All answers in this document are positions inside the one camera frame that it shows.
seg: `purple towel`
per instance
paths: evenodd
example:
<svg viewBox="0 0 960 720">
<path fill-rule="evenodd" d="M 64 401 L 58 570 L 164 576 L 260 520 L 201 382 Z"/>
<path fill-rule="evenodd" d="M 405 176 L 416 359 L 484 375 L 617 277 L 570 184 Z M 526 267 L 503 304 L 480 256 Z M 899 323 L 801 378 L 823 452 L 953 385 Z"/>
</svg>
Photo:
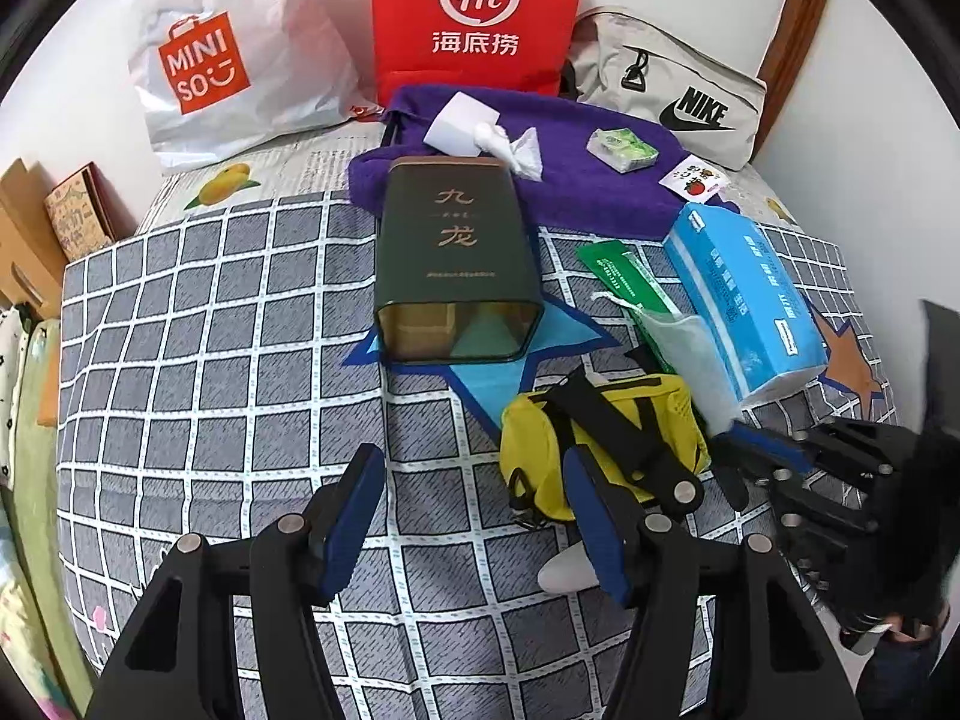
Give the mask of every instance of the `purple towel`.
<svg viewBox="0 0 960 720">
<path fill-rule="evenodd" d="M 387 112 L 400 117 L 396 145 L 353 158 L 347 170 L 350 201 L 380 215 L 390 163 L 397 157 L 437 153 L 424 146 L 424 135 L 440 108 L 459 91 L 500 111 L 498 124 L 512 140 L 527 127 L 536 127 L 544 180 L 515 178 L 517 195 L 532 223 L 616 238 L 666 237 L 683 201 L 656 182 L 688 156 L 672 132 L 606 108 L 502 89 L 402 87 Z M 659 151 L 656 165 L 621 175 L 587 151 L 587 139 L 595 129 L 621 127 Z"/>
</svg>

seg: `orange star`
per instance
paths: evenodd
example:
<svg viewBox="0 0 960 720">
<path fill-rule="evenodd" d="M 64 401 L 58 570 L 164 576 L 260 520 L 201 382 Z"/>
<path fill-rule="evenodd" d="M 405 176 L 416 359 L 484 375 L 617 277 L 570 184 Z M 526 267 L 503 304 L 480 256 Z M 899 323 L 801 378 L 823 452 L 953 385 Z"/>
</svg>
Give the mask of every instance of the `orange star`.
<svg viewBox="0 0 960 720">
<path fill-rule="evenodd" d="M 874 378 L 874 371 L 863 356 L 850 320 L 844 322 L 840 330 L 836 331 L 809 300 L 806 300 L 806 307 L 827 343 L 827 370 L 821 373 L 819 378 L 840 391 L 859 397 L 860 412 L 864 419 L 870 419 L 872 401 L 875 397 L 883 397 L 883 388 Z"/>
</svg>

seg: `nike bag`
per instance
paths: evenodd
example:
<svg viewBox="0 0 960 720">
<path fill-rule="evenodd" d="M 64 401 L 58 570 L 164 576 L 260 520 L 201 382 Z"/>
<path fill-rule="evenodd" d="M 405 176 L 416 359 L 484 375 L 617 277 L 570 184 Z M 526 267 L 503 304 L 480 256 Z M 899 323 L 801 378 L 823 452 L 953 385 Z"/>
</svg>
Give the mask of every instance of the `nike bag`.
<svg viewBox="0 0 960 720">
<path fill-rule="evenodd" d="M 133 18 L 130 72 L 168 172 L 339 124 L 368 105 L 316 0 L 133 0 Z"/>
<path fill-rule="evenodd" d="M 377 100 L 417 83 L 555 95 L 579 0 L 373 0 Z"/>
<path fill-rule="evenodd" d="M 578 100 L 659 122 L 694 154 L 740 170 L 754 151 L 767 87 L 628 11 L 594 8 L 569 52 Z"/>
<path fill-rule="evenodd" d="M 589 386 L 582 371 L 574 372 L 566 384 Z M 637 427 L 637 441 L 629 455 L 638 458 L 645 449 L 656 454 L 665 445 L 671 461 L 684 469 L 693 473 L 707 469 L 707 442 L 693 415 L 690 390 L 680 376 L 638 376 L 594 389 L 609 407 Z M 560 470 L 563 455 L 573 445 L 587 445 L 608 481 L 630 490 L 638 502 L 654 498 L 642 488 L 642 473 L 631 473 L 628 478 L 621 461 L 605 450 L 608 437 L 589 435 L 550 400 L 548 391 L 518 395 L 504 409 L 502 425 L 500 473 L 510 494 L 510 508 L 521 524 L 536 526 L 547 519 L 574 518 Z"/>
</svg>

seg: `small tissue package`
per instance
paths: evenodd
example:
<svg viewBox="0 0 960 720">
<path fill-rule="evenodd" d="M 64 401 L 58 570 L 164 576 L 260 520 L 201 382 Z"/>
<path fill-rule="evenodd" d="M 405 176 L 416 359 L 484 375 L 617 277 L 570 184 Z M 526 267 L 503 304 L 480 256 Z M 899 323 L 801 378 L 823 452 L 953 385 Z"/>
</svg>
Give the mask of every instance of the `small tissue package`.
<svg viewBox="0 0 960 720">
<path fill-rule="evenodd" d="M 820 332 L 752 220 L 689 203 L 664 241 L 742 408 L 801 391 L 827 366 Z"/>
</svg>

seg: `silver screw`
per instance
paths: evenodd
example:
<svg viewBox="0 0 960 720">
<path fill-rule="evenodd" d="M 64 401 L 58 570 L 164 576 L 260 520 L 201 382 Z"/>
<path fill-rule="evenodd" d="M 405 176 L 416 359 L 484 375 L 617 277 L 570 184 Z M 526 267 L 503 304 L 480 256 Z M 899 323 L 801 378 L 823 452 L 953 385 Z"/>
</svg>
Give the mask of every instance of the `silver screw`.
<svg viewBox="0 0 960 720">
<path fill-rule="evenodd" d="M 196 552 L 200 549 L 202 543 L 203 541 L 196 533 L 184 533 L 183 536 L 176 540 L 176 549 L 189 555 L 191 552 Z"/>
<path fill-rule="evenodd" d="M 677 499 L 677 503 L 689 503 L 697 497 L 697 488 L 694 487 L 692 482 L 683 480 L 673 488 L 673 497 Z"/>
<path fill-rule="evenodd" d="M 774 548 L 774 542 L 763 533 L 751 533 L 747 536 L 747 546 L 754 552 L 766 553 Z"/>
<path fill-rule="evenodd" d="M 280 533 L 296 533 L 300 528 L 304 526 L 304 518 L 299 514 L 285 514 L 283 517 L 280 517 L 280 522 L 277 522 L 277 528 L 280 530 Z"/>
<path fill-rule="evenodd" d="M 647 530 L 654 533 L 666 533 L 673 527 L 670 517 L 665 514 L 647 514 L 643 524 L 647 526 Z"/>
</svg>

